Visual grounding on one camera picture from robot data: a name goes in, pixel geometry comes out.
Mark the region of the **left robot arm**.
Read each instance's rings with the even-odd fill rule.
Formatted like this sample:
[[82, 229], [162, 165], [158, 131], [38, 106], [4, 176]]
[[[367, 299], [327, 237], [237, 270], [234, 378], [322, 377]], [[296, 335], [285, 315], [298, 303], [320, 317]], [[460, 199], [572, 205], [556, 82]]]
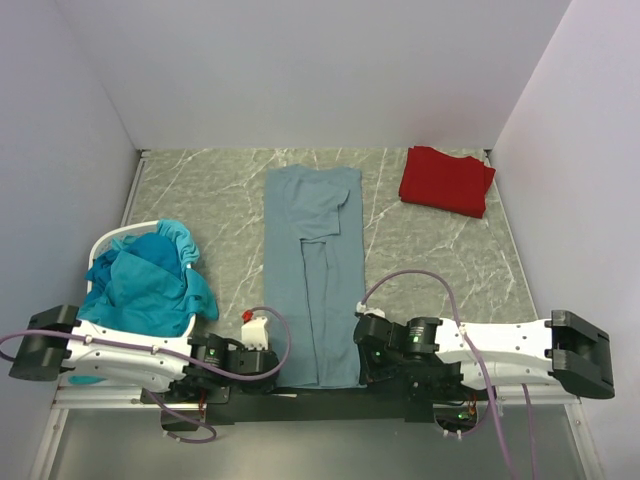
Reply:
[[158, 337], [101, 326], [79, 318], [77, 307], [60, 305], [34, 315], [27, 329], [3, 336], [20, 345], [15, 355], [2, 357], [11, 364], [10, 377], [28, 381], [94, 376], [179, 398], [231, 385], [267, 393], [288, 357], [271, 348], [264, 313], [246, 312], [241, 340], [201, 331], [195, 317], [182, 335]]

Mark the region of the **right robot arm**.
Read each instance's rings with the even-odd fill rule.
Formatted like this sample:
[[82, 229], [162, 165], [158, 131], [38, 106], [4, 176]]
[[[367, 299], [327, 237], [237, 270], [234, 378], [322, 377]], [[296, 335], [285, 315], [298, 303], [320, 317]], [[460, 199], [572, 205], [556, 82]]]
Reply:
[[491, 387], [559, 385], [581, 398], [614, 397], [609, 335], [577, 314], [518, 324], [416, 317], [387, 320], [360, 309], [354, 342], [365, 385], [398, 380], [415, 399], [468, 399]]

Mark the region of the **grey-blue t shirt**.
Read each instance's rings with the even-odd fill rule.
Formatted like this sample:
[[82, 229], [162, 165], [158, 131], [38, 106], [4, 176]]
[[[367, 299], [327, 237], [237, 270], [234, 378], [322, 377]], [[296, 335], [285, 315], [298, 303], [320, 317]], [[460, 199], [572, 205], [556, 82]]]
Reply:
[[286, 360], [281, 387], [359, 385], [353, 332], [365, 295], [361, 172], [274, 169], [264, 191], [264, 301], [282, 321], [270, 342]]

